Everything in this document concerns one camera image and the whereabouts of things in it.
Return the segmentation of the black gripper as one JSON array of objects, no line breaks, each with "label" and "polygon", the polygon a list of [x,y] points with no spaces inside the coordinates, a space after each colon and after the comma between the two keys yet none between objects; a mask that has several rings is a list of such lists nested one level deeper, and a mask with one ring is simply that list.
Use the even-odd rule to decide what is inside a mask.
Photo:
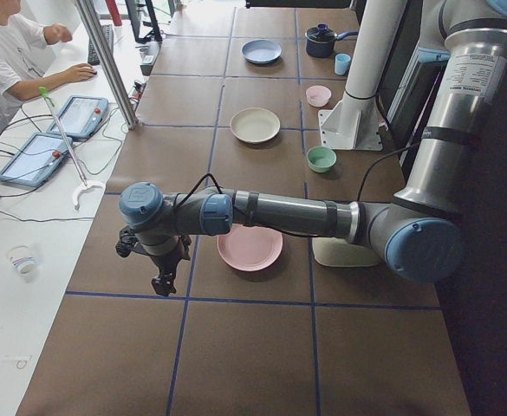
[{"label": "black gripper", "polygon": [[128,257],[131,253],[149,257],[159,269],[160,278],[151,280],[153,290],[157,295],[174,294],[174,280],[179,262],[189,261],[189,247],[192,240],[187,235],[166,236],[159,235],[146,242],[144,235],[135,233],[129,226],[119,231],[119,240],[115,250],[120,257]]}]

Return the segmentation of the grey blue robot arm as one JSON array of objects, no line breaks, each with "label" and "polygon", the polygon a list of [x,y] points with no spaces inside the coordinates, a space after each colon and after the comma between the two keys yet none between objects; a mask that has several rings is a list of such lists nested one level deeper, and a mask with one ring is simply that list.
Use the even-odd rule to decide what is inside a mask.
[{"label": "grey blue robot arm", "polygon": [[192,236],[224,235],[242,224],[363,246],[413,282],[449,276],[464,256],[455,188],[507,68],[507,1],[426,1],[422,12],[419,53],[444,59],[445,72],[406,187],[389,204],[344,205],[216,185],[164,194],[139,182],[120,195],[126,225],[119,256],[149,257],[159,270],[153,288],[168,296]]}]

